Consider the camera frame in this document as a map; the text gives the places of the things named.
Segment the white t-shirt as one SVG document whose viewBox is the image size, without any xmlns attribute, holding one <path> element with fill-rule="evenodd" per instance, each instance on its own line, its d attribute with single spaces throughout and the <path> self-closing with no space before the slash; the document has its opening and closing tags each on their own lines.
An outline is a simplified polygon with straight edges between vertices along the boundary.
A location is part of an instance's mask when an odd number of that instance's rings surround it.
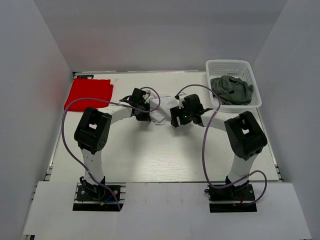
<svg viewBox="0 0 320 240">
<path fill-rule="evenodd" d="M 160 106 L 149 113 L 151 121 L 159 126 L 170 124 L 172 120 L 170 109 L 178 105 L 178 101 L 173 96 L 161 94 Z"/>
</svg>

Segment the dark grey t-shirt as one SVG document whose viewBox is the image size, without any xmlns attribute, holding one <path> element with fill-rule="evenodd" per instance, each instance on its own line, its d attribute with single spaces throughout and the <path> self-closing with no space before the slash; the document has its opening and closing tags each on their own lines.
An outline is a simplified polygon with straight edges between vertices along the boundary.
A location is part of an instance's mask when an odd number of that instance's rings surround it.
<svg viewBox="0 0 320 240">
<path fill-rule="evenodd" d="M 210 86 L 223 105 L 247 106 L 252 101 L 254 86 L 239 77 L 215 77 L 210 80 Z"/>
</svg>

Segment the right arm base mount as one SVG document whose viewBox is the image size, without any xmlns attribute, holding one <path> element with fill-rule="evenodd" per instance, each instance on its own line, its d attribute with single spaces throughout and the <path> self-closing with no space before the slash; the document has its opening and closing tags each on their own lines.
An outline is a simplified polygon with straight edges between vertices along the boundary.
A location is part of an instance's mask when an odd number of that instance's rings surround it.
<svg viewBox="0 0 320 240">
<path fill-rule="evenodd" d="M 245 183 L 242 186 L 230 186 L 216 189 L 207 186 L 204 190 L 209 199 L 210 213 L 255 213 L 257 212 L 253 186 Z"/>
</svg>

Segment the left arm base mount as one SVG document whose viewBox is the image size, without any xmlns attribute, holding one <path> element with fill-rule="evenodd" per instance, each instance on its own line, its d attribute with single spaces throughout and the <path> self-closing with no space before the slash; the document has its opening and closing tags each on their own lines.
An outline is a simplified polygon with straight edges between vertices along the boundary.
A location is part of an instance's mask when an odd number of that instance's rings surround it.
<svg viewBox="0 0 320 240">
<path fill-rule="evenodd" d="M 94 195 L 77 183 L 72 210 L 74 212 L 119 212 L 125 203 L 126 184 L 112 183 L 108 187 L 116 196 L 120 208 L 109 190 L 104 189 L 102 194 Z"/>
</svg>

